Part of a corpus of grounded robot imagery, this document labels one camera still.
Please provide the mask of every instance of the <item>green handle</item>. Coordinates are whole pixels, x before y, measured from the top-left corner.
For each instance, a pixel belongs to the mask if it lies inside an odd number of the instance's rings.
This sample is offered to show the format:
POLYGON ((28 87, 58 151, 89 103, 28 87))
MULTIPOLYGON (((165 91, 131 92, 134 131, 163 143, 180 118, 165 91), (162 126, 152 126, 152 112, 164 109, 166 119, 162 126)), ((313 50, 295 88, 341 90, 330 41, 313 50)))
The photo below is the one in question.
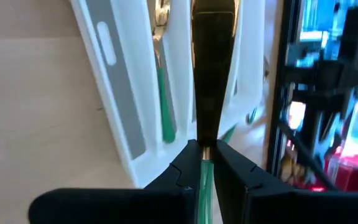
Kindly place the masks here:
POLYGON ((201 161, 200 196, 198 200, 199 224, 212 224, 213 170, 212 161, 201 161))
POLYGON ((162 139, 171 143, 175 140, 175 130, 173 129, 173 123, 170 116, 168 107, 168 100, 165 91, 164 77, 162 68, 158 69, 158 89, 160 92, 160 108, 161 108, 161 122, 162 122, 162 139))

